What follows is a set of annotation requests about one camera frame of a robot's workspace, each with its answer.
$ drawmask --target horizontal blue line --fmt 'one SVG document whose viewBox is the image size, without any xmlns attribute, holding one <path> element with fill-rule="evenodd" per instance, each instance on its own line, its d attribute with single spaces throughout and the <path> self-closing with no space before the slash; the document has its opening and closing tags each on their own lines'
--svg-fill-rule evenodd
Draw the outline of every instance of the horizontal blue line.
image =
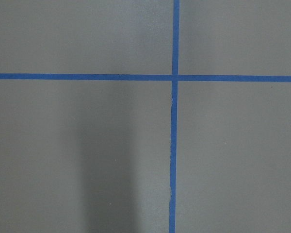
<svg viewBox="0 0 291 233">
<path fill-rule="evenodd" d="M 32 80 L 123 80 L 123 81 L 217 81 L 217 82 L 291 82 L 291 76 L 254 75 L 168 75 L 168 74 L 11 74 L 0 79 Z"/>
</svg>

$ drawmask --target vertical blue line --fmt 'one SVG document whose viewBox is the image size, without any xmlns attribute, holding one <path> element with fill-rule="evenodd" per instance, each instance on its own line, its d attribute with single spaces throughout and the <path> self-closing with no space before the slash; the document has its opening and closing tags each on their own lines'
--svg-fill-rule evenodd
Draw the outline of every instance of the vertical blue line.
<svg viewBox="0 0 291 233">
<path fill-rule="evenodd" d="M 179 10 L 180 0 L 174 0 L 174 25 L 173 25 L 173 67 L 172 74 L 178 75 L 179 57 Z"/>
<path fill-rule="evenodd" d="M 176 175 L 177 175 L 177 110 L 178 110 L 178 61 L 179 61 L 179 10 L 180 0 L 174 0 L 173 57 L 171 82 L 171 129 L 170 129 L 170 201 L 169 233 L 176 232 Z"/>
</svg>

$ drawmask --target blue line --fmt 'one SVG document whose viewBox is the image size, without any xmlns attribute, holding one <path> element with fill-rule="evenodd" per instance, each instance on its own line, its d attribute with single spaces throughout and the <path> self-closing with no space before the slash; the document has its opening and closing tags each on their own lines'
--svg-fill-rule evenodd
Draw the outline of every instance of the blue line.
<svg viewBox="0 0 291 233">
<path fill-rule="evenodd" d="M 143 74 L 0 74 L 0 79 L 170 81 L 171 75 Z"/>
<path fill-rule="evenodd" d="M 176 175 L 177 175 L 177 109 L 178 81 L 171 84 L 171 130 L 170 130 L 170 189 L 169 201 L 169 233 L 176 232 Z"/>
<path fill-rule="evenodd" d="M 205 81 L 205 82 L 291 82 L 291 76 L 247 75 L 142 75 L 142 74 L 0 74 L 0 79 L 32 80 L 123 80 L 123 81 Z"/>
<path fill-rule="evenodd" d="M 174 25 L 173 25 L 173 67 L 172 74 L 178 75 L 179 60 L 179 10 L 180 0 L 174 0 Z"/>
</svg>

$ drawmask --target gray tile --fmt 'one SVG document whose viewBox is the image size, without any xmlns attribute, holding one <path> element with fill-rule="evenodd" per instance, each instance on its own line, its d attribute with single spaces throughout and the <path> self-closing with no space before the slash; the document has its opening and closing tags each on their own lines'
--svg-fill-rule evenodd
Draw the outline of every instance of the gray tile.
<svg viewBox="0 0 291 233">
<path fill-rule="evenodd" d="M 291 75 L 291 0 L 183 0 L 181 74 Z"/>
<path fill-rule="evenodd" d="M 169 74 L 172 0 L 0 0 L 0 73 Z"/>
<path fill-rule="evenodd" d="M 180 82 L 178 233 L 291 232 L 291 83 Z"/>
<path fill-rule="evenodd" d="M 0 80 L 0 233 L 165 233 L 170 83 Z"/>
</svg>

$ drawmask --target gray surface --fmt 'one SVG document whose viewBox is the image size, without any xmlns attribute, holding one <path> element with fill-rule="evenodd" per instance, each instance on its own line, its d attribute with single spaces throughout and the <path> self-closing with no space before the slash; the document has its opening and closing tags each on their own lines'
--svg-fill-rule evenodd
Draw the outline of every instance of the gray surface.
<svg viewBox="0 0 291 233">
<path fill-rule="evenodd" d="M 0 0 L 0 73 L 169 74 L 172 0 Z"/>
<path fill-rule="evenodd" d="M 182 0 L 180 74 L 291 75 L 291 0 Z"/>
<path fill-rule="evenodd" d="M 178 94 L 177 233 L 291 233 L 291 83 Z"/>
<path fill-rule="evenodd" d="M 0 233 L 168 232 L 170 83 L 0 81 Z"/>
</svg>

